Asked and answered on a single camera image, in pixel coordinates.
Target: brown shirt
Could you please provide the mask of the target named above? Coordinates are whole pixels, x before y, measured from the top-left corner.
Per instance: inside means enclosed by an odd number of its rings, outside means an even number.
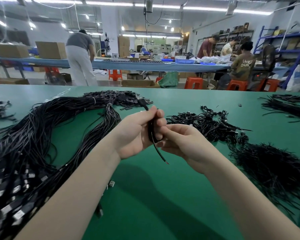
[[[202,42],[202,45],[200,46],[200,49],[199,49],[199,52],[198,52],[197,57],[198,57],[198,58],[204,57],[204,52],[203,52],[203,51],[207,51],[207,55],[208,55],[208,56],[211,56],[212,45],[213,45],[213,44],[212,44],[211,42],[209,42],[208,39],[207,39],[207,40],[204,40],[204,41]]]
[[[247,81],[255,63],[256,59],[251,53],[239,55],[231,65],[231,69],[234,69],[230,73],[231,79]]]

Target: blue plastic tray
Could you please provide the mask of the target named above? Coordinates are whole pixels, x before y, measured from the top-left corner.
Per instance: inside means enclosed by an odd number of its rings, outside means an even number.
[[[176,59],[176,64],[193,64],[194,60]]]
[[[161,61],[168,61],[168,62],[172,62],[172,59],[161,59]]]
[[[202,65],[215,65],[216,63],[205,63],[205,62],[200,62],[200,64],[202,64]]]

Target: gray t-shirt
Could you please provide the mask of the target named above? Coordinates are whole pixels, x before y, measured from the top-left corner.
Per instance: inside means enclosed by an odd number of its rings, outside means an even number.
[[[78,33],[74,33],[74,34],[70,35],[70,37],[67,40],[67,44],[65,46],[74,45],[74,46],[78,46],[83,49],[86,49],[88,51],[89,44],[93,45],[93,42],[92,42],[92,39],[90,38],[90,36],[85,33],[78,32]]]

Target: workbench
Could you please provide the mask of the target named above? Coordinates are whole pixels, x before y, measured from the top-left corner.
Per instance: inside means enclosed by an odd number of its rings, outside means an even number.
[[[40,58],[0,58],[0,65],[3,67],[6,76],[9,78],[9,73],[3,61],[9,61],[19,68],[24,64],[31,63],[36,66],[70,68],[67,59],[40,59]],[[175,64],[173,62],[167,63],[135,63],[135,62],[111,62],[95,59],[92,61],[93,69],[108,69],[108,70],[136,70],[136,71],[158,71],[158,72],[216,72],[219,70],[230,69],[228,65],[202,65],[202,64]],[[262,67],[255,67],[255,70],[263,70]],[[283,75],[288,71],[287,67],[275,67],[275,73]],[[20,69],[22,78],[25,78],[22,69]]]
[[[33,104],[58,94],[77,97],[85,92],[113,89],[131,90],[149,98],[166,116],[187,111],[199,114],[200,105],[214,111],[226,110],[228,123],[253,130],[246,132],[250,143],[271,142],[300,157],[300,122],[288,123],[293,118],[278,113],[262,116],[268,111],[261,108],[262,100],[258,98],[271,95],[269,92],[2,84],[0,100],[10,100],[12,107],[7,114],[16,113],[15,117],[21,119]],[[120,108],[115,106],[122,119],[143,110]],[[72,157],[84,130],[99,117],[100,111],[81,113],[73,122],[54,129],[52,143],[58,149],[55,165],[62,165]],[[0,121],[0,127],[7,123],[12,122]],[[231,159],[225,142],[214,145]],[[205,176],[196,173],[180,157],[162,154],[170,165],[162,161],[153,146],[120,163],[111,177],[114,187],[101,198],[104,215],[102,218],[93,215],[83,240],[243,239],[227,206]]]

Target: person in gray shirt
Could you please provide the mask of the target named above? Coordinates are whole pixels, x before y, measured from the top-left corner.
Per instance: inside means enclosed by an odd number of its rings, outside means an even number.
[[[91,37],[84,29],[69,36],[65,45],[71,78],[77,86],[89,86],[96,80],[92,69],[95,50]]]

